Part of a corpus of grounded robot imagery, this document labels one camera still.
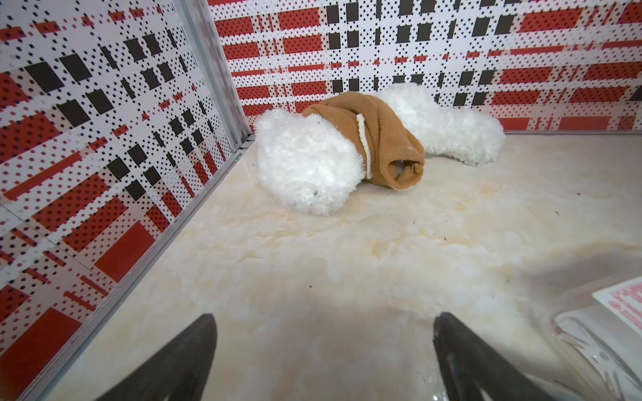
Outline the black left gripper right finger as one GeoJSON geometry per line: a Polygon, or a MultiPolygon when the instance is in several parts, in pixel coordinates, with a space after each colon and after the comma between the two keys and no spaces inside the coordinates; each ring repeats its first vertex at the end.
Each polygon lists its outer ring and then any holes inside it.
{"type": "Polygon", "coordinates": [[[552,398],[450,312],[435,318],[433,345],[450,400],[552,398]]]}

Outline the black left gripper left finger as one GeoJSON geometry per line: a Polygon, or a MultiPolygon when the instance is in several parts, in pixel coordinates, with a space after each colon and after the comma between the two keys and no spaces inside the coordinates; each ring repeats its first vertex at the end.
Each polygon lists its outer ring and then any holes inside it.
{"type": "Polygon", "coordinates": [[[216,347],[216,320],[203,314],[99,399],[200,400],[216,347]]]}

